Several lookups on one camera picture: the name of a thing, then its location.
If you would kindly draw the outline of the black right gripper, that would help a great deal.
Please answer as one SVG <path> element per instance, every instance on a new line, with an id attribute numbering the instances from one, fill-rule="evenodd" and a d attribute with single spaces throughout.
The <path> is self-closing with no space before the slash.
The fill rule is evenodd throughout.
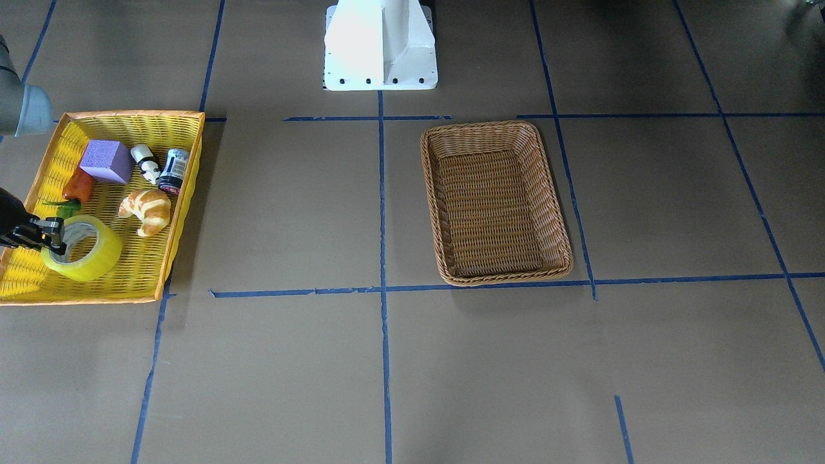
<path id="1" fill-rule="evenodd" d="M 15 249 L 49 249 L 58 255 L 65 253 L 64 218 L 30 217 L 23 202 L 1 188 L 1 244 Z"/>

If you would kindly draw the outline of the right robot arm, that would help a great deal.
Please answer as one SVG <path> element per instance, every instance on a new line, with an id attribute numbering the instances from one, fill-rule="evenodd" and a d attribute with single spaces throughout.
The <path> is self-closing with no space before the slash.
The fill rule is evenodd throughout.
<path id="1" fill-rule="evenodd" d="M 42 134 L 52 128 L 52 104 L 46 92 L 24 83 L 15 70 L 8 42 L 1 38 L 1 132 L 2 136 Z M 1 244 L 6 249 L 66 251 L 64 220 L 41 219 L 27 211 L 23 201 L 1 189 Z"/>

